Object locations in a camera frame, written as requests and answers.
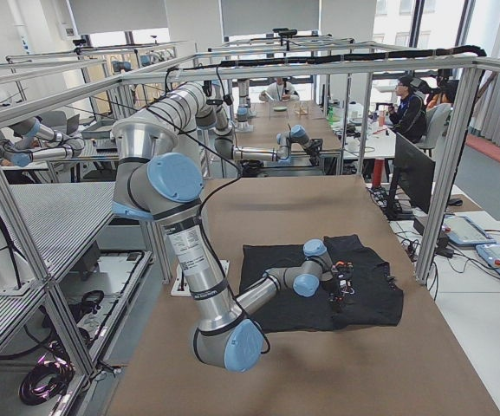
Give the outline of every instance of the computer mouse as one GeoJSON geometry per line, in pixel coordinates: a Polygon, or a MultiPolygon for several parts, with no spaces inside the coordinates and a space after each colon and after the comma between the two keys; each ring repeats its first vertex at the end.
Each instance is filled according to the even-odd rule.
{"type": "Polygon", "coordinates": [[[464,204],[464,201],[461,198],[450,198],[448,199],[448,205],[451,206],[461,206],[464,204]]]}

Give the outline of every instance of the person in black jacket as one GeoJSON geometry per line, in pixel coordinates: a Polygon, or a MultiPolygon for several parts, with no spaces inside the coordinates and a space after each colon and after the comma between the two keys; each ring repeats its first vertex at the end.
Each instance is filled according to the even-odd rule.
{"type": "Polygon", "coordinates": [[[417,143],[426,132],[426,110],[424,98],[417,93],[421,80],[410,75],[398,79],[396,95],[400,97],[399,107],[389,107],[392,130],[400,133],[412,143],[417,143]]]}

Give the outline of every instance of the gray roller blind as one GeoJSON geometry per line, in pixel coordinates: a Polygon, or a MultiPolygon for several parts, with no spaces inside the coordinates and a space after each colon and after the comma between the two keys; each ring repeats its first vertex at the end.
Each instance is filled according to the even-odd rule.
{"type": "Polygon", "coordinates": [[[166,28],[164,0],[68,0],[82,35],[166,28]]]}
{"type": "Polygon", "coordinates": [[[319,29],[319,0],[221,0],[225,36],[319,29]]]}

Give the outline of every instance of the man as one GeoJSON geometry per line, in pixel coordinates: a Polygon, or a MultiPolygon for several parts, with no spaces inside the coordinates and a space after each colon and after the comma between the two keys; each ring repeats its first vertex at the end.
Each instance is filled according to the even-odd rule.
{"type": "Polygon", "coordinates": [[[400,98],[398,110],[388,108],[392,130],[412,143],[418,143],[426,132],[426,112],[422,94],[417,88],[421,80],[410,75],[398,79],[396,95],[400,98]]]}
{"type": "Polygon", "coordinates": [[[260,101],[299,101],[294,86],[286,78],[275,78],[265,91],[259,95],[260,101]]]}

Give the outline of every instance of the black fabric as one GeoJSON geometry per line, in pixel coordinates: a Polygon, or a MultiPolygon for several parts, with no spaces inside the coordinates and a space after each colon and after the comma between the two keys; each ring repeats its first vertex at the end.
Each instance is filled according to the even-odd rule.
{"type": "MultiPolygon", "coordinates": [[[[355,235],[324,237],[324,242],[334,263],[354,264],[355,294],[346,296],[342,311],[337,314],[330,308],[328,293],[321,287],[309,298],[285,289],[252,314],[263,331],[330,331],[347,325],[398,325],[404,292],[390,277],[389,264],[364,247],[355,235]]],[[[304,259],[301,245],[245,245],[240,293],[260,280],[266,269],[299,266],[304,259]]]]}

